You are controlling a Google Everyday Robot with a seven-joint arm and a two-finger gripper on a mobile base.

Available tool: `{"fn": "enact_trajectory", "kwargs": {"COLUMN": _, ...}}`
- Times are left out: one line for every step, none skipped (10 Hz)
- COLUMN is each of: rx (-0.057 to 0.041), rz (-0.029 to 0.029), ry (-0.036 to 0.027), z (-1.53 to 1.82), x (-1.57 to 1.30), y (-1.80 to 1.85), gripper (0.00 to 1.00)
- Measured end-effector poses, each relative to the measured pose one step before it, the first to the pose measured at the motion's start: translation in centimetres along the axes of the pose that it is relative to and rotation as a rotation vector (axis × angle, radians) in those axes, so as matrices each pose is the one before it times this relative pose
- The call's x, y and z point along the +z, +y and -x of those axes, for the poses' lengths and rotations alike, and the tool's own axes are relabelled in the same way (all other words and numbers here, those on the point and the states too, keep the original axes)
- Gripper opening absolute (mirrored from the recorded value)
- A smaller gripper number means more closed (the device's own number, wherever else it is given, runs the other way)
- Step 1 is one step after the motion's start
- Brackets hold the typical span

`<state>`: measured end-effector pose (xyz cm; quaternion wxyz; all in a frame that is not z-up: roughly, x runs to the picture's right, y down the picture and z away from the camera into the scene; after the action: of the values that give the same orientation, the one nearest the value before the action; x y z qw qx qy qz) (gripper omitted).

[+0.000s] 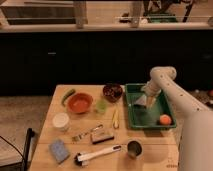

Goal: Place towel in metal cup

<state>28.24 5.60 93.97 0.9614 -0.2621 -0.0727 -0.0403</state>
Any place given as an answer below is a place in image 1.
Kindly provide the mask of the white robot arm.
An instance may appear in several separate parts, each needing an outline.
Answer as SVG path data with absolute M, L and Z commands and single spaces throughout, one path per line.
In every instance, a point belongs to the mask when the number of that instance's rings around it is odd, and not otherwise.
M 151 107 L 163 91 L 184 116 L 178 171 L 213 171 L 213 110 L 176 84 L 176 75 L 174 67 L 153 67 L 143 87 L 145 104 Z

